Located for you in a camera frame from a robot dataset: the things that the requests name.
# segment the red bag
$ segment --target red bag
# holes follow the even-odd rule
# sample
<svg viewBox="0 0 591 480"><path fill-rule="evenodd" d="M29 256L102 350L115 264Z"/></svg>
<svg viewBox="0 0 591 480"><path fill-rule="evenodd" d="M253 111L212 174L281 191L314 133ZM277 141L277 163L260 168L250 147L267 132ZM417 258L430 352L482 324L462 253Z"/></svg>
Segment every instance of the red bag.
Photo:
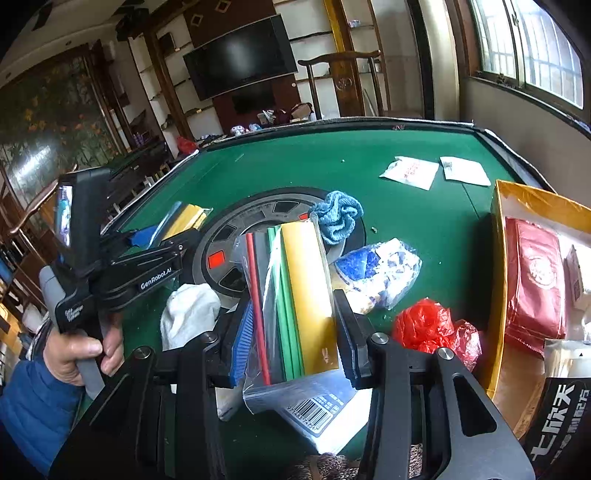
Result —
<svg viewBox="0 0 591 480"><path fill-rule="evenodd" d="M449 309L431 299L422 299L401 312L392 327L392 337L405 348L433 353L451 348L470 371L481 355L478 331L469 322L454 325Z"/></svg>
<svg viewBox="0 0 591 480"><path fill-rule="evenodd" d="M544 356L545 338L564 338L564 269L558 236L534 223L506 218L505 338Z"/></svg>
<svg viewBox="0 0 591 480"><path fill-rule="evenodd" d="M177 137L177 148L179 152L184 153L185 155L190 155L197 150L197 144L184 137Z"/></svg>

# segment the small screen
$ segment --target small screen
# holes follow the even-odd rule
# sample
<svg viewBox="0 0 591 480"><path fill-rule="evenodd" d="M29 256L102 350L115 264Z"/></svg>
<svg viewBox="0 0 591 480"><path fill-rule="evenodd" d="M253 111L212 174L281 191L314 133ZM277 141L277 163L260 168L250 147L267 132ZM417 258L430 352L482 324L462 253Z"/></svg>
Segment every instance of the small screen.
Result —
<svg viewBox="0 0 591 480"><path fill-rule="evenodd" d="M56 237L67 247L70 246L72 194L72 185L60 185L57 189Z"/></svg>

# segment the person's hand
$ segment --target person's hand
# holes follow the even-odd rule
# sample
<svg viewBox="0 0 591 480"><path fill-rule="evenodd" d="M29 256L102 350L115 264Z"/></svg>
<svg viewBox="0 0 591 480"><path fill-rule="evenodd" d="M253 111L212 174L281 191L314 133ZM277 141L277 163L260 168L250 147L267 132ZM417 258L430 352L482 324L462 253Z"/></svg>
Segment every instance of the person's hand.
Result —
<svg viewBox="0 0 591 480"><path fill-rule="evenodd" d="M105 375L113 375L124 361L121 314L113 314L111 327L103 342L82 335L60 334L52 328L43 350L43 360L50 373L58 380L76 386L84 381L76 366L76 360L95 358L105 351L100 369Z"/></svg>

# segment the yellow folder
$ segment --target yellow folder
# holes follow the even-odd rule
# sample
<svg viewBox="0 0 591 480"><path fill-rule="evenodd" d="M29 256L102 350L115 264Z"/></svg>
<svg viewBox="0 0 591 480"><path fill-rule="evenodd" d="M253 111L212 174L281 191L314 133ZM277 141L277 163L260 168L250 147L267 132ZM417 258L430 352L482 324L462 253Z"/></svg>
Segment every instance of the yellow folder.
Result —
<svg viewBox="0 0 591 480"><path fill-rule="evenodd" d="M312 222L285 223L281 225L281 235L290 273L304 373L313 375L338 368L336 327L315 226Z"/></svg>

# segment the wall-mounted tv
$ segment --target wall-mounted tv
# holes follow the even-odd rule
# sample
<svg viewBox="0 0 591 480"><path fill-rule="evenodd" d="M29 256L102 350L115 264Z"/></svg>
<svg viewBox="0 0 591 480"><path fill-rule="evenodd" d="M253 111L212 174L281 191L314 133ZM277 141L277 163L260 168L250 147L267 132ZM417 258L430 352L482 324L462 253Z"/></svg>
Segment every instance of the wall-mounted tv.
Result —
<svg viewBox="0 0 591 480"><path fill-rule="evenodd" d="M184 61L201 100L297 71L280 15L201 45Z"/></svg>

